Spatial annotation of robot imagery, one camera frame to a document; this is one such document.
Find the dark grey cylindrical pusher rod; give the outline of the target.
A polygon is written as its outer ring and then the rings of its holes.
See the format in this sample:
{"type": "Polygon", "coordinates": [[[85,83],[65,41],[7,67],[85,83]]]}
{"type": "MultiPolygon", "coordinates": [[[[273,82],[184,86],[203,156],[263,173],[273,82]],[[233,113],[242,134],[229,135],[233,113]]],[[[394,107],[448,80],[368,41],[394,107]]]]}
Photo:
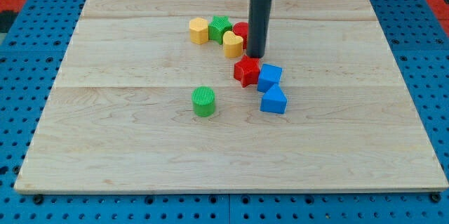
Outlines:
{"type": "Polygon", "coordinates": [[[250,0],[246,54],[263,58],[266,49],[272,0],[250,0]]]}

